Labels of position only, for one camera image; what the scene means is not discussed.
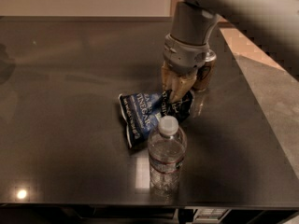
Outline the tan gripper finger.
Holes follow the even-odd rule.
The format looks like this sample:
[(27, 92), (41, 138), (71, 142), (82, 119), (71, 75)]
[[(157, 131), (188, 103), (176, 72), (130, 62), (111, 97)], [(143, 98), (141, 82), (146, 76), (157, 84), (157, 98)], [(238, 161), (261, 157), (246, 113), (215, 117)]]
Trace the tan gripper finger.
[(161, 71), (162, 71), (163, 91), (173, 90), (174, 73), (173, 73), (171, 67), (167, 63), (163, 63)]
[(197, 79), (197, 71), (191, 71), (180, 75), (174, 71), (170, 72), (170, 102), (178, 102), (192, 88)]

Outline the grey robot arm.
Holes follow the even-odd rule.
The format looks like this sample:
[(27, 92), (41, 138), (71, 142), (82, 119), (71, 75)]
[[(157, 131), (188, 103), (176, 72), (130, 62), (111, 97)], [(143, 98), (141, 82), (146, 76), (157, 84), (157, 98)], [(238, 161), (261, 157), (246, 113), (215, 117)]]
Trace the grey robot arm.
[(299, 0), (181, 0), (164, 41), (163, 89), (172, 103), (194, 85), (220, 17), (299, 78)]

